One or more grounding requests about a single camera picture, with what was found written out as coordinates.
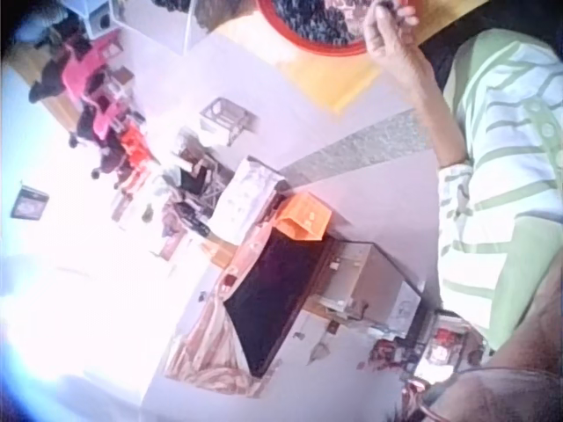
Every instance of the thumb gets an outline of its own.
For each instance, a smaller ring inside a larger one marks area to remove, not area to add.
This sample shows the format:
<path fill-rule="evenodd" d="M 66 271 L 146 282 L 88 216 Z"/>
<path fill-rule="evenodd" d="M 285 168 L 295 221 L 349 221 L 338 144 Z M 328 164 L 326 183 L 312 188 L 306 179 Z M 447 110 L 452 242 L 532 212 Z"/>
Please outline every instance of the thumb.
<path fill-rule="evenodd" d="M 376 6 L 377 29 L 381 33 L 386 47 L 394 48 L 401 46 L 398 35 L 398 26 L 392 13 L 382 5 Z"/>

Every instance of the hand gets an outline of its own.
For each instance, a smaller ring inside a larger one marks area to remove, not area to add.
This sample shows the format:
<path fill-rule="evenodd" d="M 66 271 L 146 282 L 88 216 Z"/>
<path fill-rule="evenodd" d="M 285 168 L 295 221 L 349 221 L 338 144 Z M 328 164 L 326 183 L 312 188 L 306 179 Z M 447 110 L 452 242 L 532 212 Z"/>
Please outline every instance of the hand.
<path fill-rule="evenodd" d="M 363 22 L 368 53 L 411 98 L 426 97 L 438 88 L 432 66 L 414 44 L 413 28 L 419 24 L 415 13 L 412 6 L 390 11 L 375 0 Z"/>

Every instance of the yellow mat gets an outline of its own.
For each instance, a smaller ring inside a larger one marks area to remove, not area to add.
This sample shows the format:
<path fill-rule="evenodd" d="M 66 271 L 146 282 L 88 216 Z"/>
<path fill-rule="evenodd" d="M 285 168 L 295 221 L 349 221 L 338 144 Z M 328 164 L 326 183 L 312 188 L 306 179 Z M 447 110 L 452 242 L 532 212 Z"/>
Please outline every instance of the yellow mat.
<path fill-rule="evenodd" d="M 417 41 L 428 39 L 486 1 L 414 0 L 420 17 Z M 243 8 L 242 15 L 217 31 L 275 66 L 316 104 L 334 113 L 342 112 L 380 73 L 367 55 L 324 57 L 294 46 L 268 24 L 253 2 Z"/>

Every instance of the orange crate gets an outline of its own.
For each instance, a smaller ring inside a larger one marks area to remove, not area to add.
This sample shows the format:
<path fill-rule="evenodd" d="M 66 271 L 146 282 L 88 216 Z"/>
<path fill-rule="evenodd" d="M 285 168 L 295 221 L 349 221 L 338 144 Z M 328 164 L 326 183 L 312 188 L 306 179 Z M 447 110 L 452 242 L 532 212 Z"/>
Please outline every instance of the orange crate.
<path fill-rule="evenodd" d="M 307 192 L 287 198 L 275 214 L 274 226 L 293 240 L 322 240 L 333 211 Z"/>

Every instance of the green and white striped shirt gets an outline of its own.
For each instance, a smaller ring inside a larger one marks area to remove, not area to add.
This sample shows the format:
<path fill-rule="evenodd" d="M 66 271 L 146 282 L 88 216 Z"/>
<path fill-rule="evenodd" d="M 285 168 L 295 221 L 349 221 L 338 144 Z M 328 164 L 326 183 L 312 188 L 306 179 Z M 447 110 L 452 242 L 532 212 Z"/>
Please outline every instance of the green and white striped shirt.
<path fill-rule="evenodd" d="M 439 172 L 443 307 L 496 349 L 563 246 L 563 63 L 520 34 L 482 33 L 444 95 L 469 162 Z"/>

